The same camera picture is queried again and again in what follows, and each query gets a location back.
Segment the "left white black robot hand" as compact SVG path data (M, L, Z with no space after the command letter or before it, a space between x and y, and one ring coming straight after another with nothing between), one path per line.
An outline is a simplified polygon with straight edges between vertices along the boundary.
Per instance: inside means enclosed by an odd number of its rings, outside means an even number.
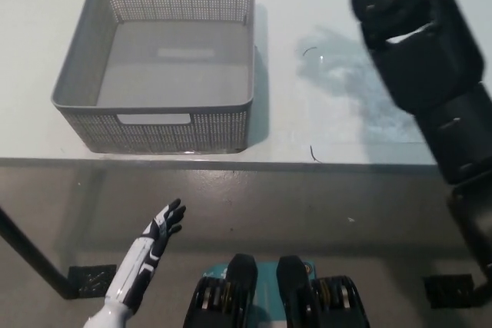
M151 219L117 269L105 295L106 303L120 303L132 313L138 311L168 241L182 229L185 211L178 198Z

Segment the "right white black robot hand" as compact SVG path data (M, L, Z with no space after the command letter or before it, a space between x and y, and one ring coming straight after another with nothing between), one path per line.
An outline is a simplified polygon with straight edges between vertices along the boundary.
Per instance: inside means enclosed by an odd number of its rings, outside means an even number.
M456 0L351 0L394 103L420 114L481 83L484 58Z

